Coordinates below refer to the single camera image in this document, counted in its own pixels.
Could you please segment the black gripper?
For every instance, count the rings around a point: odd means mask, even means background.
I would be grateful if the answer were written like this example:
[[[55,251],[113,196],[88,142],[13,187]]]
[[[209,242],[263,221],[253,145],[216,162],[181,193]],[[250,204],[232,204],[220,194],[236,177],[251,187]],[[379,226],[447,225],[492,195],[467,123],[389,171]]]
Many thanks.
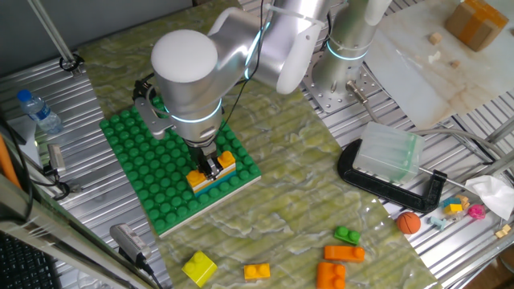
[[[198,171],[207,179],[215,180],[223,170],[218,162],[218,148],[214,140],[204,142],[186,142],[191,159],[198,166]]]

